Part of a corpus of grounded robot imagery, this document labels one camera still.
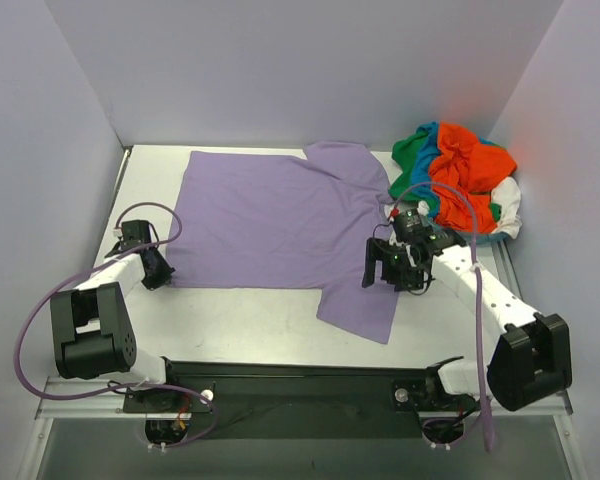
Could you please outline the purple t shirt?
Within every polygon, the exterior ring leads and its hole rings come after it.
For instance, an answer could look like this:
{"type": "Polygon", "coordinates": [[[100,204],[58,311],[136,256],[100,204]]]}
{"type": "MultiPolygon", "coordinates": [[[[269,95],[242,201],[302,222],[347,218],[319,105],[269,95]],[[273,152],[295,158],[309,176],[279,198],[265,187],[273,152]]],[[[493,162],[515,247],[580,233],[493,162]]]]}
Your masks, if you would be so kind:
{"type": "Polygon", "coordinates": [[[194,151],[167,247],[177,288],[317,289],[317,317],[389,340],[398,296],[362,286],[383,234],[385,169],[364,146],[318,142],[302,157],[194,151]]]}

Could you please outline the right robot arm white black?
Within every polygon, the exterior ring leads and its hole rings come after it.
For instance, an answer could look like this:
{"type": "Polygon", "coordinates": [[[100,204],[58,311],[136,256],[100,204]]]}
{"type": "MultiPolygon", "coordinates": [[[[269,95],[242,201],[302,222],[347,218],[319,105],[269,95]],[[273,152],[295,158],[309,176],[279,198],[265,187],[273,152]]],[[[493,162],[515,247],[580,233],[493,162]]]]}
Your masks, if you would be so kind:
{"type": "Polygon", "coordinates": [[[478,261],[463,236],[424,224],[416,210],[393,210],[386,226],[388,239],[366,241],[363,287],[381,280],[416,295],[437,281],[476,317],[475,359],[436,364],[422,386],[428,404],[445,408],[465,395],[517,411],[572,385],[570,332],[560,315],[526,304],[478,261]]]}

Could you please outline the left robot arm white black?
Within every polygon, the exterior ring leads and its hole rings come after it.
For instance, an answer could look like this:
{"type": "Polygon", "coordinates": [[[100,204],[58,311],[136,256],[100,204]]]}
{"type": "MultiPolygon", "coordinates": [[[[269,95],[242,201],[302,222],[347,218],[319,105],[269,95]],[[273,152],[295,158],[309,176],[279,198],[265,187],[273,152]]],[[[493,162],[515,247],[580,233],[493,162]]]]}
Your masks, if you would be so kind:
{"type": "Polygon", "coordinates": [[[168,412],[187,393],[168,359],[137,345],[125,298],[138,286],[154,291],[168,285],[175,269],[153,244],[150,222],[126,221],[117,233],[101,270],[50,298],[56,368],[65,379],[106,379],[111,386],[147,390],[149,403],[168,412]]]}

